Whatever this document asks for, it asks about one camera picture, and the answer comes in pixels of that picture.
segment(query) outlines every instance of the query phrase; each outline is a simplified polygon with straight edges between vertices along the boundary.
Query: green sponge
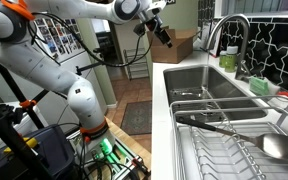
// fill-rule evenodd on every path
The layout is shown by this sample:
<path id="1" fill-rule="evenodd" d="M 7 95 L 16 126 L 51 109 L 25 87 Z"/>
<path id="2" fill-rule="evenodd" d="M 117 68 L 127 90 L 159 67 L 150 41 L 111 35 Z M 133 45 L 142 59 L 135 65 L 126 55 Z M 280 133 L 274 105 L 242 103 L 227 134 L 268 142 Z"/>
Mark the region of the green sponge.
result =
<path id="1" fill-rule="evenodd" d="M 257 77 L 250 78 L 250 91 L 256 95 L 265 96 L 269 94 L 268 82 Z"/>

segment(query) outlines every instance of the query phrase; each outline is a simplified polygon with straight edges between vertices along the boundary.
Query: bottle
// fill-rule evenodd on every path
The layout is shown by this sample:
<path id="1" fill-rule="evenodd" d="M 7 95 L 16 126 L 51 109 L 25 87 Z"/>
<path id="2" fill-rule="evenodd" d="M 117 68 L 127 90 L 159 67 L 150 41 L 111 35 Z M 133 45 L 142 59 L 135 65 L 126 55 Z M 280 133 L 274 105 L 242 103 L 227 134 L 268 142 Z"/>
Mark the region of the bottle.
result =
<path id="1" fill-rule="evenodd" d="M 225 64 L 226 64 L 226 51 L 221 51 L 220 52 L 220 61 L 219 61 L 219 66 L 222 68 L 225 68 Z"/>
<path id="2" fill-rule="evenodd" d="M 225 72 L 235 72 L 235 64 L 237 60 L 237 46 L 228 46 L 227 47 L 227 55 L 226 55 L 226 63 L 225 63 Z"/>

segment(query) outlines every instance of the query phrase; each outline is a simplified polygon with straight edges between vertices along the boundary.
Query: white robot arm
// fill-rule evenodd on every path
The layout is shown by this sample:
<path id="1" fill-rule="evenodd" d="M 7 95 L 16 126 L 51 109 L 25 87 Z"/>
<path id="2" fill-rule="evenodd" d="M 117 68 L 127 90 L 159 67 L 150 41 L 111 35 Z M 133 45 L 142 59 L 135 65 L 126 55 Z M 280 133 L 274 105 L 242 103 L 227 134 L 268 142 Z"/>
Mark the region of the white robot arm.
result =
<path id="1" fill-rule="evenodd" d="M 67 96 L 68 104 L 82 125 L 83 136 L 92 141 L 87 151 L 98 150 L 98 142 L 106 137 L 114 144 L 103 112 L 86 79 L 62 69 L 49 57 L 34 49 L 28 32 L 28 23 L 34 19 L 31 12 L 49 12 L 62 18 L 100 18 L 117 24 L 138 15 L 143 23 L 170 46 L 168 34 L 160 28 L 157 14 L 165 1 L 115 0 L 97 4 L 84 0 L 1 0 L 0 2 L 0 64 L 40 87 Z"/>

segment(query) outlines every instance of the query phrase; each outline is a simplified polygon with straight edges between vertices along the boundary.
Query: dish rack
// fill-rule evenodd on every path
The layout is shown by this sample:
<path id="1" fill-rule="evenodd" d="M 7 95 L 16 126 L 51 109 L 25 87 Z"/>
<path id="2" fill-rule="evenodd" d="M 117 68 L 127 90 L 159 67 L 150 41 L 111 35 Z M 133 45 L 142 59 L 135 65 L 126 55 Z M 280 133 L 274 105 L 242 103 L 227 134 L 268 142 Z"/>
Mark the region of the dish rack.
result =
<path id="1" fill-rule="evenodd" d="M 192 116 L 200 113 L 223 113 L 235 111 L 275 110 L 280 114 L 276 123 L 265 121 L 230 121 L 211 123 L 218 128 L 240 133 L 246 136 L 259 136 L 264 133 L 287 135 L 281 124 L 288 121 L 288 106 L 285 109 L 275 106 L 185 110 L 173 112 L 175 106 L 187 104 L 207 104 L 222 101 L 269 100 L 272 98 L 288 101 L 281 96 L 240 97 L 222 99 L 204 99 L 176 101 L 170 105 L 174 132 L 175 177 L 182 179 L 288 179 L 288 160 L 280 160 L 267 156 L 252 143 L 240 140 L 238 135 L 226 136 L 217 132 L 182 125 L 176 122 L 180 116 Z"/>

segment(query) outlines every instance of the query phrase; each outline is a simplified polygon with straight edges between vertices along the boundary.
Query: wooden floor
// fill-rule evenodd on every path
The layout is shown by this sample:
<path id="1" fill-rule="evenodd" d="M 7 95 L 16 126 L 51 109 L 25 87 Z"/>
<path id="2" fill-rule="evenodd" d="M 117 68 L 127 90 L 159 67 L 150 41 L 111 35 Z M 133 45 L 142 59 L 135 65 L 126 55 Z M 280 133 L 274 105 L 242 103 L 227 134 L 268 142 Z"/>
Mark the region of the wooden floor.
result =
<path id="1" fill-rule="evenodd" d="M 149 78 L 133 79 L 130 81 L 127 79 L 124 68 L 107 67 L 107 70 L 118 105 L 117 108 L 109 109 L 106 117 L 120 127 L 127 103 L 152 100 L 152 88 Z M 131 137 L 151 152 L 151 134 L 134 135 Z"/>

